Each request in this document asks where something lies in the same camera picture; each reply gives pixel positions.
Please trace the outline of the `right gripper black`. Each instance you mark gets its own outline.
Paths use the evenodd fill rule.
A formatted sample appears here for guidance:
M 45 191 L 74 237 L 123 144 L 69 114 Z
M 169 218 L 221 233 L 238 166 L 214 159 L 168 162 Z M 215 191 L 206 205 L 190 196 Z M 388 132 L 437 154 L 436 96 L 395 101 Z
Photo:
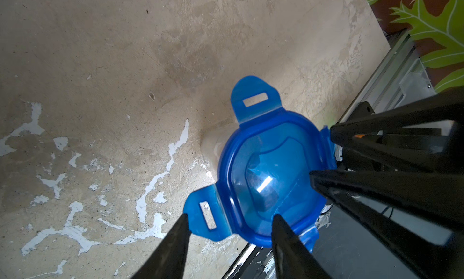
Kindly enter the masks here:
M 450 120 L 439 153 L 386 146 L 366 135 Z M 313 170 L 311 185 L 359 222 L 422 279 L 464 276 L 464 91 L 454 88 L 397 109 L 334 125 L 333 143 L 388 165 L 390 171 Z M 351 197 L 377 200 L 452 231 L 443 245 L 426 241 Z

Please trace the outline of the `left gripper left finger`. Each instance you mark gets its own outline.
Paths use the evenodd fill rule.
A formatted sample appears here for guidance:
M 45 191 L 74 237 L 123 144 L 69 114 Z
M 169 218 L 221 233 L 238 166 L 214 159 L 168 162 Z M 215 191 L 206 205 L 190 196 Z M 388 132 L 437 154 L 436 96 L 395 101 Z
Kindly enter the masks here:
M 132 279 L 182 279 L 191 234 L 189 217 L 182 214 Z

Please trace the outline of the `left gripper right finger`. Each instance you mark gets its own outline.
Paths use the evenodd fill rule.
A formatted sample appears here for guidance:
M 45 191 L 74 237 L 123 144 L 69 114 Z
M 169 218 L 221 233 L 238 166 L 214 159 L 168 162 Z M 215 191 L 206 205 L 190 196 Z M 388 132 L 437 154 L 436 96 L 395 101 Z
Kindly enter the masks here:
M 329 279 L 281 215 L 273 217 L 272 244 L 278 279 Z

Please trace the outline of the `blue lid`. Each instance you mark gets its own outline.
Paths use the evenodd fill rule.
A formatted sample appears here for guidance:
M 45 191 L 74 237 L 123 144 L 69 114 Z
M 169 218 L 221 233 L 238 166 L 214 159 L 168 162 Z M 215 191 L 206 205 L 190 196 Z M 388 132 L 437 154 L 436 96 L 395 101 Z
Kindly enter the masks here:
M 214 242 L 238 234 L 269 248 L 273 218 L 281 215 L 312 250 L 326 201 L 310 173 L 337 166 L 329 129 L 284 109 L 278 91 L 256 76 L 242 78 L 230 100 L 239 127 L 222 150 L 217 182 L 184 204 L 191 232 Z

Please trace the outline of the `clear cup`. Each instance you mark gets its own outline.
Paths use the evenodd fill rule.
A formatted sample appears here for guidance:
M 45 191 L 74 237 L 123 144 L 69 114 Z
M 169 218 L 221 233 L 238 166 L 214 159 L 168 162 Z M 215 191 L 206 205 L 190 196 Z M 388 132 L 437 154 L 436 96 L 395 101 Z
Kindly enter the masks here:
M 218 167 L 222 151 L 229 138 L 238 129 L 239 125 L 237 123 L 216 126 L 214 129 L 209 130 L 201 141 L 201 152 L 208 162 L 212 178 L 215 180 L 218 178 Z

